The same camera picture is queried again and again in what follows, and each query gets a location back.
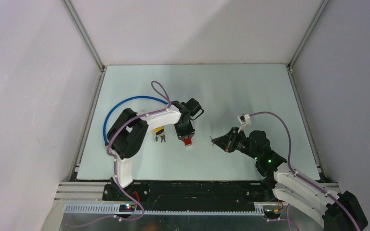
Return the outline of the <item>silver key pair front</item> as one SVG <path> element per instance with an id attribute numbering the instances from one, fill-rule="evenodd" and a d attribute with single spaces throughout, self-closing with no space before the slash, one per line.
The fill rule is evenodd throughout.
<path id="1" fill-rule="evenodd" d="M 155 137 L 155 141 L 160 140 L 160 142 L 161 142 L 161 143 L 166 142 L 166 138 L 165 138 L 165 137 L 166 137 L 166 136 L 165 136 L 165 135 L 163 135 L 163 134 L 156 135 L 156 137 Z"/>

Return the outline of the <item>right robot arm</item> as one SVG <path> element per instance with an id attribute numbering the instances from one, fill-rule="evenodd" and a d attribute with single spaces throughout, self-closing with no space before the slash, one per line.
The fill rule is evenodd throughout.
<path id="1" fill-rule="evenodd" d="M 254 130 L 246 136 L 238 127 L 212 138 L 213 145 L 226 153 L 239 151 L 256 161 L 264 177 L 261 195 L 267 201 L 281 200 L 307 214 L 325 231 L 362 231 L 369 222 L 358 199 L 349 191 L 330 191 L 295 167 L 271 148 L 264 131 Z"/>

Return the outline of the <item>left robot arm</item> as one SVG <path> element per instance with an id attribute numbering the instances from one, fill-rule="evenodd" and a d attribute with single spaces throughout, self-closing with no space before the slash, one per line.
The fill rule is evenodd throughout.
<path id="1" fill-rule="evenodd" d="M 117 184 L 114 194 L 124 201 L 132 197 L 132 158 L 141 149 L 148 132 L 174 125 L 177 138 L 190 146 L 195 135 L 192 121 L 203 113 L 204 109 L 194 98 L 185 103 L 173 101 L 163 109 L 143 114 L 131 108 L 124 109 L 106 135 L 107 154 L 114 158 L 113 180 Z"/>

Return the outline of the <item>red cable padlock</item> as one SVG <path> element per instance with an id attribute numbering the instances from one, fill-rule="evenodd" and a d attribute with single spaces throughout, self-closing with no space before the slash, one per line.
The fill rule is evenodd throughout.
<path id="1" fill-rule="evenodd" d="M 183 142 L 185 147 L 191 146 L 193 144 L 192 137 L 191 136 L 184 137 Z"/>

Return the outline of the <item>yellow black padlock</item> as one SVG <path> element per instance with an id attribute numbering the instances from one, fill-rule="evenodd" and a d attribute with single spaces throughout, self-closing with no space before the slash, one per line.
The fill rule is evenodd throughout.
<path id="1" fill-rule="evenodd" d="M 158 127 L 158 128 L 153 129 L 153 131 L 154 131 L 155 135 L 158 136 L 158 135 L 164 133 L 165 129 L 164 129 L 164 127 Z"/>

